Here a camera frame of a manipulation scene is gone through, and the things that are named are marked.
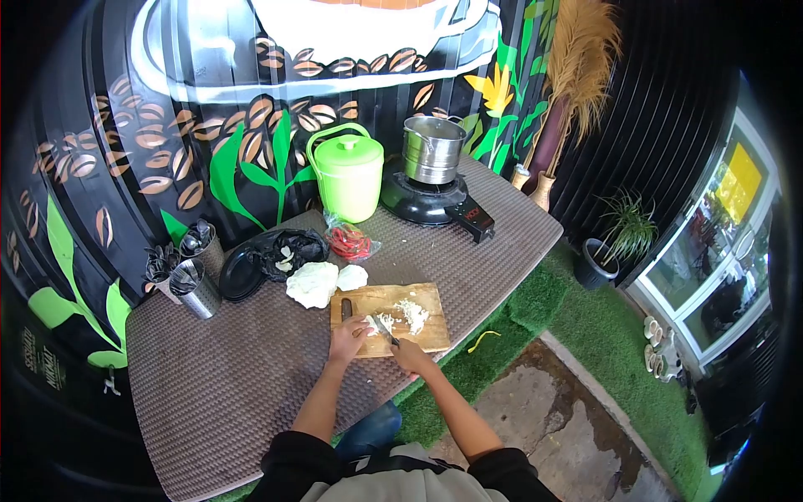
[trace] potted plant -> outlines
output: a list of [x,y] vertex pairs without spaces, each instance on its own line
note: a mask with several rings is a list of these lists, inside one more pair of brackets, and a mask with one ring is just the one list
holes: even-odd
[[605,233],[604,240],[586,239],[580,256],[574,262],[574,277],[585,289],[599,288],[619,274],[619,260],[641,256],[646,253],[658,229],[652,223],[653,210],[646,213],[642,197],[634,197],[621,190],[616,197],[600,197],[610,211],[613,226]]

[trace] painted yellow flower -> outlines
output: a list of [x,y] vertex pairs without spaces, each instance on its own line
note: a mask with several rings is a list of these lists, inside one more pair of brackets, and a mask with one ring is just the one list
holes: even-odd
[[510,69],[507,64],[499,72],[499,63],[496,64],[494,70],[494,79],[488,77],[482,78],[475,75],[466,75],[466,81],[476,91],[482,92],[485,98],[485,106],[488,108],[488,115],[499,118],[504,113],[504,109],[508,103],[513,99],[510,91]]

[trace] person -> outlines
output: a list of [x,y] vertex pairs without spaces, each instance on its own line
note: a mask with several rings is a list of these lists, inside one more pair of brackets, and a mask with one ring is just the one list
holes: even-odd
[[429,386],[468,471],[430,459],[418,443],[394,443],[402,421],[392,402],[355,424],[332,448],[340,384],[372,331],[364,316],[349,317],[332,330],[324,370],[291,429],[273,438],[262,459],[263,478],[247,502],[558,500],[527,456],[506,448],[438,365],[406,339],[391,347],[393,356],[412,379],[423,378]]

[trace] black corrugated wall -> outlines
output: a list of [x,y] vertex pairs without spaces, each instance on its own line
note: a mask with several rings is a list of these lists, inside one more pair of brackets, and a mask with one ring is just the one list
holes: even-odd
[[[550,213],[573,243],[600,237],[606,205],[618,187],[655,202],[659,239],[651,259],[676,229],[695,184],[713,168],[727,140],[739,72],[728,33],[705,2],[621,0],[622,57],[615,61],[601,126],[576,146],[570,133],[552,189]],[[621,263],[617,285],[633,281],[639,263]]]

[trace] glass door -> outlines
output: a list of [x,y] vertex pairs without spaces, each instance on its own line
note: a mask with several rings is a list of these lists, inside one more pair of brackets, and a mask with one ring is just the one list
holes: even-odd
[[700,365],[727,348],[749,327],[756,309],[763,312],[769,302],[770,207],[778,185],[765,150],[737,109],[728,145],[703,196],[638,278],[678,325]]

